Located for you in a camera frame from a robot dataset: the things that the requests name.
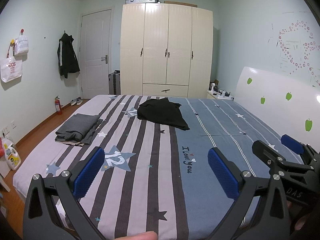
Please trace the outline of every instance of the mattress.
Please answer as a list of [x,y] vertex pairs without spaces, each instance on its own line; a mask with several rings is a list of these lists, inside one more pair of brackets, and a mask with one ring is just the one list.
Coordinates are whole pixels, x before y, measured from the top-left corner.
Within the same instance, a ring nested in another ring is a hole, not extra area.
[[[180,103],[190,130],[139,120],[135,109],[151,96],[99,95],[74,114],[99,114],[104,120],[90,146],[55,142],[52,131],[13,176],[13,186],[27,196],[35,173],[58,176],[72,169],[95,146],[106,161],[80,204],[108,239],[155,231],[160,240],[206,238],[233,203],[208,165],[218,147],[238,168],[269,178],[268,167],[251,150],[262,140],[288,161],[302,163],[280,142],[280,135],[230,100],[169,98]],[[254,199],[245,217],[253,215]]]

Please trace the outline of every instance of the fire extinguisher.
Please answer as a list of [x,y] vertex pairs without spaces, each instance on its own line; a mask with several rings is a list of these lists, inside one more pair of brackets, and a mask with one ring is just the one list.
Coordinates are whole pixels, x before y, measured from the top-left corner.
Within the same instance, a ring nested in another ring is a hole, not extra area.
[[58,115],[60,115],[60,114],[62,114],[62,107],[60,105],[59,97],[57,96],[54,100],[55,100],[54,104],[56,106],[57,113],[58,113]]

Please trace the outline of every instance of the wardrobe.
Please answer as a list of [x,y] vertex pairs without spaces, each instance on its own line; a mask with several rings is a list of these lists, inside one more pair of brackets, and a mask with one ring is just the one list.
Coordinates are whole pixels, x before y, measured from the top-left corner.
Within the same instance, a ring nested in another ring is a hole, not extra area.
[[206,98],[212,43],[212,11],[176,4],[123,5],[121,93]]

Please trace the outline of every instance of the baseboard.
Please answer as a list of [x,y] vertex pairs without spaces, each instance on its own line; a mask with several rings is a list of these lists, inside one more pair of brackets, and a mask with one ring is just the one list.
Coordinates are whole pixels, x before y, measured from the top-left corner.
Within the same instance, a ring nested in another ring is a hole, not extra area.
[[[65,106],[63,106],[62,109],[66,109],[67,107],[71,106],[71,104],[67,104]],[[29,137],[36,132],[37,130],[39,130],[43,125],[45,125],[48,121],[50,121],[53,117],[55,117],[56,115],[58,115],[57,112],[54,112],[52,115],[50,115],[47,119],[45,119],[44,121],[42,121],[40,124],[38,124],[35,128],[33,128],[30,132],[28,132],[24,137],[22,137],[17,143],[16,146],[19,147],[23,142],[25,142],[26,140],[29,139]]]

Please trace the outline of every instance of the wardrobe drawer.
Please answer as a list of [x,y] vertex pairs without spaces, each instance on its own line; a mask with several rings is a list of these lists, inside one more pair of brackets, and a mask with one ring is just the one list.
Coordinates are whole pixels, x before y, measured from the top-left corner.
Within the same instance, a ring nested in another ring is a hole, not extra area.
[[188,86],[143,84],[143,95],[163,97],[187,97]]

